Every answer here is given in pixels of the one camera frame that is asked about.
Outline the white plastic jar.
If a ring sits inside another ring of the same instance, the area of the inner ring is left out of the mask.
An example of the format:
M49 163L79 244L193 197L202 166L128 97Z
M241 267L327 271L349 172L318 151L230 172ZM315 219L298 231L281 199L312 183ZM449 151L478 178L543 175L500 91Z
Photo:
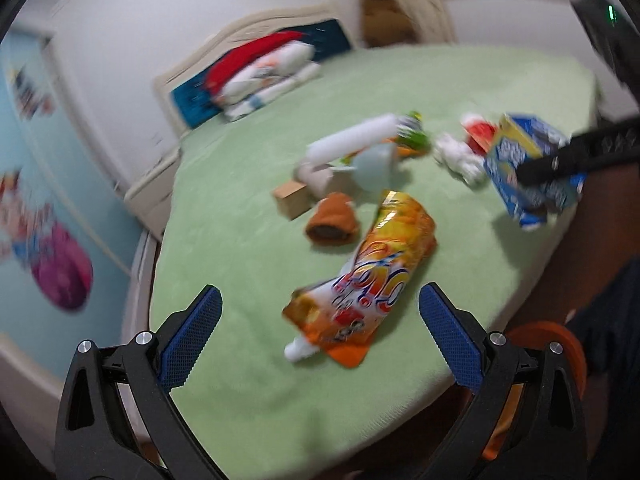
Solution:
M294 179L303 183L316 200L322 200L331 193L344 193L354 196L358 191L352 170L329 164L314 165L308 159L302 159L294 170Z

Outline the small cardboard box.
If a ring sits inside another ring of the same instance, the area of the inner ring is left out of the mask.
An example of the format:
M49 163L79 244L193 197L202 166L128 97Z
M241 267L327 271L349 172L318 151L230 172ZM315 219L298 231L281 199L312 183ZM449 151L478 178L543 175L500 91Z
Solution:
M312 207L312 197L307 185L289 180L271 192L277 204L278 211L288 220L294 220L306 214Z

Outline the cream wooden headboard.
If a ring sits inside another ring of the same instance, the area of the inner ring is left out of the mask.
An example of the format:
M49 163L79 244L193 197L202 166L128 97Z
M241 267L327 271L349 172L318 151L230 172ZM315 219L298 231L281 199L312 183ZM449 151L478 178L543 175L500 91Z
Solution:
M320 3L250 14L224 26L201 47L154 80L154 90L176 136L219 113L221 91L242 70L297 40L322 62L356 47L336 7Z

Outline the blue cartoon wardrobe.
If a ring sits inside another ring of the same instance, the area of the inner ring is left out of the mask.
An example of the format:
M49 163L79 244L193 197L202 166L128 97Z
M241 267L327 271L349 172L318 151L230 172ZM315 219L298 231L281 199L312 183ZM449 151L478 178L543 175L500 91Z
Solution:
M40 38L1 41L1 331L63 379L76 344L120 341L143 230L61 103Z

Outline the white tissue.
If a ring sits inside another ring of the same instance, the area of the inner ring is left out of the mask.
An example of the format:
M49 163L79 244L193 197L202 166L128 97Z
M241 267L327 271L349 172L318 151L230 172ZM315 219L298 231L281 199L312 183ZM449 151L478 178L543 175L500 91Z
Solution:
M467 186L482 184L487 174L484 158L475 154L468 144L455 139L449 133L438 136L433 146L433 156Z

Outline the orange snack bag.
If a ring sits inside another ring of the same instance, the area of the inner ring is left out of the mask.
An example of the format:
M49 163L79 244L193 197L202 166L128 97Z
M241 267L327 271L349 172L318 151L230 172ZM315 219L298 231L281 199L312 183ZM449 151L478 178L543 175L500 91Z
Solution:
M295 363L317 352L361 364L378 328L437 245L436 224L409 194L388 191L372 226L334 278L294 290L283 316L299 330L284 348Z

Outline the white folded quilt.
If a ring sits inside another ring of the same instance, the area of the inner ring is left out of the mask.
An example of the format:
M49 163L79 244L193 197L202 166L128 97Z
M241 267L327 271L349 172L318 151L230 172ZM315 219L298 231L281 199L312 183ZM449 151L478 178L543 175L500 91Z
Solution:
M280 96L284 96L288 92L306 84L308 81L317 78L320 73L321 65L319 63L310 62L297 73L285 77L279 82L251 94L238 104L227 107L222 113L224 115L224 119L227 122L236 122L237 120L256 112L256 110L260 110L276 99L279 99Z

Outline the red pillow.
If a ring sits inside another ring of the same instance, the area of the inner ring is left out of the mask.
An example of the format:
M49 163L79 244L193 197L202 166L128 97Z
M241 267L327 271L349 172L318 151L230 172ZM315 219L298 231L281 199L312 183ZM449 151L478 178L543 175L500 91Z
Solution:
M216 96L234 75L249 66L250 63L290 41L302 39L303 36L304 34L297 30L280 30L280 32L273 32L231 49L209 67L204 79L204 89L210 96Z

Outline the floral folded quilt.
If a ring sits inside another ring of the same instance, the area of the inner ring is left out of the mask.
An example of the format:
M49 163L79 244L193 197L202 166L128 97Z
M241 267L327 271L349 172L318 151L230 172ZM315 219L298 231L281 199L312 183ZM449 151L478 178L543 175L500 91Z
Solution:
M312 44L293 40L251 62L212 91L213 102L220 107L239 103L258 90L292 76L314 59Z

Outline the white nightstand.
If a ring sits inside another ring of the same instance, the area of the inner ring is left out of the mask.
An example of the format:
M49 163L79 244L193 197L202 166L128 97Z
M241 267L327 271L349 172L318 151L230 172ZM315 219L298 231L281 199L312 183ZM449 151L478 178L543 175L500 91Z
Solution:
M157 240L163 240L171 212L171 196L181 162L180 148L166 155L127 191L129 211Z

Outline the red white wrapper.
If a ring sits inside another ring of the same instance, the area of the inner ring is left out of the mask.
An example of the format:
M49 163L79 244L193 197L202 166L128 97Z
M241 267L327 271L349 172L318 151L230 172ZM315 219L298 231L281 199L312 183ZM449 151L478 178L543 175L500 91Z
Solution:
M466 113L460 119L460 124L466 132L466 144L474 154L486 156L490 150L492 139L498 131L498 126L480 114Z

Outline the brown plush toy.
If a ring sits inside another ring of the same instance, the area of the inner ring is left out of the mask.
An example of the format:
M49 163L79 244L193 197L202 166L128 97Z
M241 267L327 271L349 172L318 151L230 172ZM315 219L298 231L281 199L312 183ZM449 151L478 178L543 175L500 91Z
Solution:
M367 47L419 42L411 18L397 0L360 0L360 9L361 35Z

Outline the blue snack box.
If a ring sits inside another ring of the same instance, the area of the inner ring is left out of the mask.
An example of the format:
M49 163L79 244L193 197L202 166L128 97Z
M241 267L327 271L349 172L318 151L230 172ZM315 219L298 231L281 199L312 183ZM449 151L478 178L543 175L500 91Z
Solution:
M503 114L500 118L484 167L508 215L525 231L539 228L550 214L562 214L582 198L584 174L534 186L519 184L516 176L523 162L551 155L568 142L568 136L534 115Z

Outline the green snack wrapper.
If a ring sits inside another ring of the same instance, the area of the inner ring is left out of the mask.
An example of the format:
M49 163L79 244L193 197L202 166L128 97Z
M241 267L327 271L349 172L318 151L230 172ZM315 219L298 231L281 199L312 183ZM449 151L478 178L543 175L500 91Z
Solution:
M423 128L422 115L413 110L398 117L397 131L388 139L396 146L400 159L425 155L431 148L431 139Z

